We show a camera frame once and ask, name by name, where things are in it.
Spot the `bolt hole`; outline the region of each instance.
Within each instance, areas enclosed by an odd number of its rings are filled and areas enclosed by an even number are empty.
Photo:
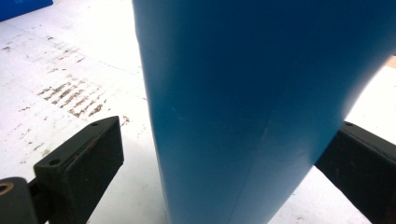
[[[59,162],[61,162],[61,160],[55,159],[55,160],[50,161],[50,162],[49,162],[49,165],[56,165],[56,164],[58,164]]]
[[[14,183],[12,183],[12,182],[1,183],[0,184],[0,196],[3,194],[6,194],[13,188],[14,188]]]

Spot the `white surface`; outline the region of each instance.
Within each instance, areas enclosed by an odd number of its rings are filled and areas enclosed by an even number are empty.
[[[392,143],[395,75],[384,68],[347,118]],[[66,139],[118,115],[125,163],[90,223],[166,223],[130,0],[56,0],[0,22],[0,94],[0,178],[30,181]],[[370,222],[313,168],[271,223]]]

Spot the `concrete floor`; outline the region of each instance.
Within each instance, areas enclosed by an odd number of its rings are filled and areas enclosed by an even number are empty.
[[[346,118],[396,144],[396,69],[383,67]],[[54,0],[0,22],[0,178],[85,125],[120,116],[125,163],[90,223],[166,223],[130,0]],[[271,223],[370,223],[315,167]]]

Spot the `white floor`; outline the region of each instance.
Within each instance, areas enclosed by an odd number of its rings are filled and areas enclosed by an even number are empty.
[[[384,67],[347,120],[396,144],[396,69]],[[166,223],[131,0],[55,0],[0,22],[0,179],[92,121],[120,116],[125,163],[90,223]],[[271,223],[370,223],[313,168]]]

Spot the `blue panel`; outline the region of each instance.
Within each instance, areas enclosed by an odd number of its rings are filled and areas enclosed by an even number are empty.
[[[52,5],[52,0],[1,0],[0,21]]]
[[[395,8],[134,0],[169,223],[266,223],[395,50]]]

